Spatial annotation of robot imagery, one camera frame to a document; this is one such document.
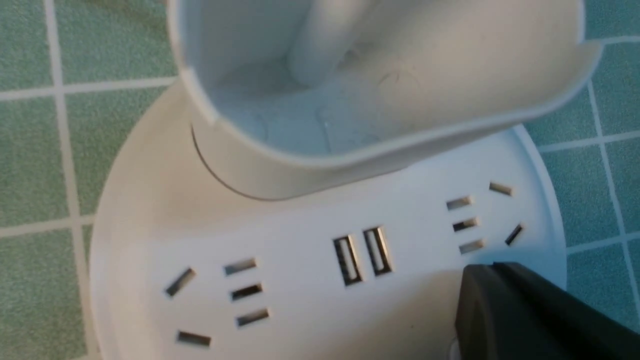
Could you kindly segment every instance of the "green tiled surface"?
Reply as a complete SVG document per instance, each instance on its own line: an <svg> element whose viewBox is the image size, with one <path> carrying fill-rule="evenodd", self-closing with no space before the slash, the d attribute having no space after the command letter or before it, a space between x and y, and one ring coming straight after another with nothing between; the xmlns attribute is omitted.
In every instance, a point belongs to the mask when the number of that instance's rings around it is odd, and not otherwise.
<svg viewBox="0 0 640 360"><path fill-rule="evenodd" d="M69 230L0 240L0 359L86 354Z"/></svg>
<svg viewBox="0 0 640 360"><path fill-rule="evenodd" d="M84 256L87 265L89 265L89 254L91 254L91 234L93 232L92 225L82 226L82 240L84 242Z"/></svg>
<svg viewBox="0 0 640 360"><path fill-rule="evenodd" d="M567 105L525 125L536 145L581 140L596 136L587 89Z"/></svg>
<svg viewBox="0 0 640 360"><path fill-rule="evenodd" d="M640 130L640 44L607 46L593 88L604 135Z"/></svg>
<svg viewBox="0 0 640 360"><path fill-rule="evenodd" d="M640 138L607 144L607 153L625 228L640 231Z"/></svg>
<svg viewBox="0 0 640 360"><path fill-rule="evenodd" d="M53 99L0 102L0 227L67 216Z"/></svg>
<svg viewBox="0 0 640 360"><path fill-rule="evenodd" d="M640 34L640 2L637 0L585 0L587 38Z"/></svg>
<svg viewBox="0 0 640 360"><path fill-rule="evenodd" d="M569 255L568 291L608 317L640 332L620 244Z"/></svg>
<svg viewBox="0 0 640 360"><path fill-rule="evenodd" d="M67 96L81 214L95 211L120 146L164 88Z"/></svg>
<svg viewBox="0 0 640 360"><path fill-rule="evenodd" d="M53 1L65 84L175 75L160 0ZM586 0L586 10L588 38L640 36L640 1ZM0 92L51 86L43 1L0 1L0 31ZM640 44L607 46L593 79L604 135L640 130L639 66ZM94 214L118 148L162 91L65 97L82 215ZM527 129L546 149L596 137L588 92ZM627 233L640 231L639 143L606 145ZM53 99L0 101L0 230L68 217L60 148ZM600 149L551 151L543 159L572 247L569 291L640 331L622 244L583 250L620 235ZM87 261L91 233L91 225L83 226ZM640 287L636 237L628 249ZM72 360L87 353L72 247L67 229L0 238L0 360Z"/></svg>
<svg viewBox="0 0 640 360"><path fill-rule="evenodd" d="M629 241L629 256L634 268L637 287L640 288L640 235L636 239Z"/></svg>
<svg viewBox="0 0 640 360"><path fill-rule="evenodd" d="M158 0L56 0L66 83L175 75Z"/></svg>
<svg viewBox="0 0 640 360"><path fill-rule="evenodd" d="M42 0L0 1L0 91L51 85Z"/></svg>
<svg viewBox="0 0 640 360"><path fill-rule="evenodd" d="M600 149L550 152L543 159L556 189L567 246L618 235Z"/></svg>

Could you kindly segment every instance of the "power strip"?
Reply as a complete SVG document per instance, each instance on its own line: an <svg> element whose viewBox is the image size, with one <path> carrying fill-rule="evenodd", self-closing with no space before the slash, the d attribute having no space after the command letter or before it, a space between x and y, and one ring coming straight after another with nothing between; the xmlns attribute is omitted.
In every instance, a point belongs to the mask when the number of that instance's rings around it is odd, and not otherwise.
<svg viewBox="0 0 640 360"><path fill-rule="evenodd" d="M461 270L564 288L548 175L523 128L295 199L248 199L198 157L173 86L122 149L93 233L105 360L446 359Z"/></svg>

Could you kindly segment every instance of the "usb port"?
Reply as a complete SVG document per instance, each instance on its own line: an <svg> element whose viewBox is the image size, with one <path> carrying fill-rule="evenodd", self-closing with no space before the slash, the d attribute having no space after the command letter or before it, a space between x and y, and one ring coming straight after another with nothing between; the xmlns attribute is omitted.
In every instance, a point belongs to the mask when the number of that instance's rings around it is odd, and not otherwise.
<svg viewBox="0 0 640 360"><path fill-rule="evenodd" d="M358 269L358 261L353 251L353 241L350 236L335 239L333 241L335 254L338 257L338 265L342 273L344 285L349 286L362 281L360 270Z"/></svg>
<svg viewBox="0 0 640 360"><path fill-rule="evenodd" d="M382 227L374 227L373 229L365 230L363 234L375 276L391 272L392 270L391 265L389 265L387 243L385 241L385 236L382 233Z"/></svg>

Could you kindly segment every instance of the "white plastic cup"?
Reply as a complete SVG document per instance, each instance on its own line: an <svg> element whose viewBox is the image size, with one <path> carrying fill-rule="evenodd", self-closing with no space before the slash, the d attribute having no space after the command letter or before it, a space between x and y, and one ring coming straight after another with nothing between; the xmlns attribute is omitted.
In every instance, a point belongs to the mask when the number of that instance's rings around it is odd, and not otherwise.
<svg viewBox="0 0 640 360"><path fill-rule="evenodd" d="M306 156L243 131L221 115L213 95L217 80L239 66L284 59L311 5L169 1L195 143L211 172L245 196L286 199L366 179L535 119L569 101L602 53L598 42L583 42L581 1L382 2L366 16L359 40L402 47L419 60L415 73L423 77L429 121L353 151Z"/></svg>
<svg viewBox="0 0 640 360"><path fill-rule="evenodd" d="M287 55L291 75L316 86L330 76L380 0L315 0Z"/></svg>

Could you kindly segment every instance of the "electrical outlet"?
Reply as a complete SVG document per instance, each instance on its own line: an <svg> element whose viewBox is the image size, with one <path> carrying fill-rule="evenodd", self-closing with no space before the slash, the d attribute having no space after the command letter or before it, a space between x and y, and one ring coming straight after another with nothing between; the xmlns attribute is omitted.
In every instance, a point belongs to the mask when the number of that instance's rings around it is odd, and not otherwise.
<svg viewBox="0 0 640 360"><path fill-rule="evenodd" d="M276 202L217 182L189 134L168 122L100 203L105 360L445 359L465 265L517 261L565 286L559 210L523 129Z"/></svg>

